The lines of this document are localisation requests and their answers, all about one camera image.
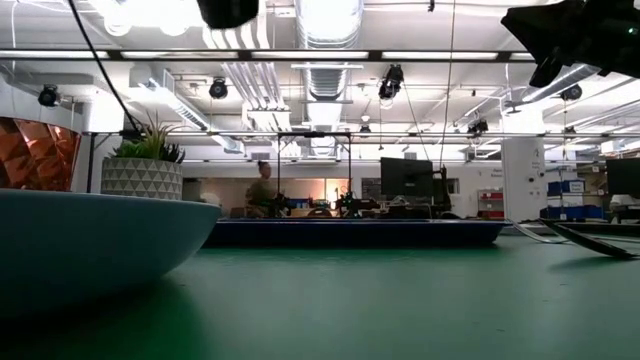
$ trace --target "black cable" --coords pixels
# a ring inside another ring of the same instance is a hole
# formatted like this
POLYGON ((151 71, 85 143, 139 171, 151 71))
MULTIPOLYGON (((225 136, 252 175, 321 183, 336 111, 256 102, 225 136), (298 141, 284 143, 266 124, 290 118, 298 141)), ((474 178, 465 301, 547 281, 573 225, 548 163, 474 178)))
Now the black cable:
POLYGON ((420 138, 420 144, 422 144, 422 149, 424 149, 424 154, 427 156, 427 160, 429 159, 429 153, 427 152, 427 147, 424 145, 424 140, 422 139, 422 131, 420 131, 420 127, 418 126, 418 120, 416 119, 416 114, 413 112, 413 105, 411 105, 411 97, 409 96, 409 87, 407 87, 407 83, 404 83, 404 91, 407 93, 407 101, 409 102, 409 109, 411 110, 411 116, 413 117, 413 123, 416 125, 416 131, 418 131, 418 137, 420 138))
POLYGON ((382 146, 382 99, 380 99, 380 102, 378 103, 378 112, 380 113, 380 147, 378 148, 379 151, 384 150, 384 147, 382 146))
POLYGON ((444 139, 447 137, 447 122, 449 120, 449 100, 451 99, 451 73, 453 70, 453 45, 456 32, 456 0, 453 0, 453 15, 451 17, 451 46, 449 48, 449 77, 447 80, 446 107, 444 109, 444 126, 442 127, 442 145, 440 146, 440 168, 444 167, 442 157, 444 156, 444 139))
POLYGON ((91 54, 93 55, 94 60, 98 64, 98 67, 100 68, 100 72, 102 73, 102 76, 107 82, 107 85, 109 86, 109 90, 111 90, 111 92, 113 93, 113 96, 115 96, 116 100, 118 101, 118 104, 120 104, 120 107, 122 107, 122 110, 127 116, 127 119, 129 120, 129 123, 131 124, 131 126, 133 126, 133 129, 135 130, 135 132, 139 134, 140 130, 138 130, 138 126, 136 125, 135 121, 133 121, 134 119, 133 116, 131 116, 131 113, 129 113, 129 110, 127 110, 127 107, 124 105, 124 102, 120 98, 120 95, 118 95, 118 91, 113 86, 113 83, 111 82, 111 79, 107 74, 107 70, 105 70, 104 65, 102 65, 102 61, 100 61, 100 57, 98 56, 96 49, 93 47, 93 44, 91 43, 91 39, 89 39, 89 35, 87 35, 87 31, 84 29, 84 25, 82 25, 82 20, 80 20, 80 14, 78 13, 76 4, 73 2, 73 0, 68 0, 68 1, 69 1, 69 7, 71 8, 71 12, 73 13, 73 17, 76 19, 78 28, 80 28, 80 32, 82 33, 82 37, 84 38, 84 41, 89 46, 89 49, 91 50, 91 54))

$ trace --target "wire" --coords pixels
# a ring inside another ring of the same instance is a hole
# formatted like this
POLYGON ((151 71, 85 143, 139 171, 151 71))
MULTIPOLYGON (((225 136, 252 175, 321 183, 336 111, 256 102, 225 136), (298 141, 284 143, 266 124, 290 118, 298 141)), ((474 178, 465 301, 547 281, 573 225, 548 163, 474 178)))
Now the wire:
POLYGON ((442 127, 442 144, 440 145, 440 168, 442 169, 444 165, 442 164, 442 157, 444 156, 444 139, 447 136, 447 121, 449 120, 449 99, 451 97, 451 73, 453 70, 453 41, 455 40, 456 33, 456 0, 453 0, 453 15, 451 16, 451 45, 449 52, 449 79, 447 80, 447 100, 446 100, 446 108, 444 109, 444 126, 442 127))
POLYGON ((109 74, 107 74, 107 70, 104 68, 102 61, 100 61, 100 57, 98 56, 96 49, 93 47, 93 44, 91 43, 91 39, 89 39, 89 35, 87 35, 87 31, 85 30, 84 25, 82 25, 82 20, 80 20, 80 14, 78 13, 78 9, 76 9, 76 4, 73 2, 73 0, 68 0, 68 1, 69 1, 69 7, 71 8, 71 12, 73 13, 73 17, 76 19, 78 28, 80 28, 80 32, 82 33, 82 37, 84 37, 84 41, 87 43, 87 46, 89 46, 89 49, 91 50, 91 53, 93 54, 93 58, 96 60, 96 63, 100 68, 100 72, 102 73, 104 80, 107 82, 107 85, 109 86, 109 89, 113 93, 113 96, 116 98, 116 100, 118 101, 118 104, 120 104, 120 107, 122 108, 125 115, 127 116, 127 119, 129 120, 129 123, 133 127, 133 130, 139 134, 140 130, 138 130, 138 126, 136 126, 135 121, 133 121, 134 119, 133 116, 131 116, 131 113, 129 113, 129 110, 124 105, 122 98, 120 98, 118 91, 116 90, 115 86, 113 86, 113 83, 111 82, 111 78, 109 78, 109 74))
MULTIPOLYGON (((55 9, 55 8, 51 8, 42 4, 38 4, 38 3, 32 3, 26 0, 15 0, 16 3, 20 3, 20 4, 26 4, 26 5, 31 5, 31 6, 35 6, 37 8, 40 9, 44 9, 44 10, 48 10, 48 11, 53 11, 53 12, 58 12, 58 13, 65 13, 65 14, 70 14, 73 11, 68 10, 68 9, 55 9)), ((67 4, 64 3, 64 0, 60 0, 60 4, 64 5, 65 7, 68 8, 67 4)), ((97 13, 97 10, 79 10, 78 13, 81 14, 95 14, 97 13)))
POLYGON ((409 102, 409 109, 411 109, 411 116, 413 117, 413 123, 416 125, 416 130, 418 131, 418 137, 420 138, 420 144, 422 144, 422 149, 424 149, 424 154, 429 159, 429 152, 427 151, 427 147, 424 145, 424 140, 422 139, 422 131, 418 126, 418 120, 416 119, 416 114, 413 112, 413 105, 411 105, 411 97, 409 96, 409 88, 407 87, 407 83, 404 83, 404 92, 407 94, 407 101, 409 102))
POLYGON ((380 114, 380 147, 378 150, 384 150, 384 147, 382 146, 382 100, 380 100, 378 105, 378 112, 380 114))

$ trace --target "ceiling beam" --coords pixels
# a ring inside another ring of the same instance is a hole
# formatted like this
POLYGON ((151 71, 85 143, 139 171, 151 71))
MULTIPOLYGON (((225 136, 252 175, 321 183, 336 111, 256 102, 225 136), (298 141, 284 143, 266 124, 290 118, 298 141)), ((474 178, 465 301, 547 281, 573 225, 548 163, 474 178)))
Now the ceiling beam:
MULTIPOLYGON (((102 61, 145 62, 351 62, 351 63, 454 63, 533 64, 526 52, 487 50, 308 50, 308 49, 96 49, 102 61)), ((82 49, 0 49, 0 60, 90 61, 93 55, 82 49)))

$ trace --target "black monitor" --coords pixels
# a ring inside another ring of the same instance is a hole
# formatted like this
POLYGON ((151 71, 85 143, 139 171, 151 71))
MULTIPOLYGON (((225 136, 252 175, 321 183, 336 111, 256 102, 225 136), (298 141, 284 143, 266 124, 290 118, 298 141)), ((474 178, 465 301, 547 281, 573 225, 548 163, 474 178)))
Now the black monitor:
POLYGON ((640 194, 640 158, 607 160, 609 194, 640 194))
POLYGON ((380 159, 382 194, 433 196, 433 163, 425 160, 380 159))

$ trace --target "desk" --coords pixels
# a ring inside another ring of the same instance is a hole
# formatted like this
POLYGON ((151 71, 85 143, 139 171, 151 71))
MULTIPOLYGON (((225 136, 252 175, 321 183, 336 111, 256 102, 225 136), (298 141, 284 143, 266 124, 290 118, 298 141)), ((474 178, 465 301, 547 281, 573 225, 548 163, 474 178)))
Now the desk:
POLYGON ((22 323, 33 333, 3 338, 0 358, 637 359, 639 267, 522 237, 484 249, 202 250, 82 317, 22 323))

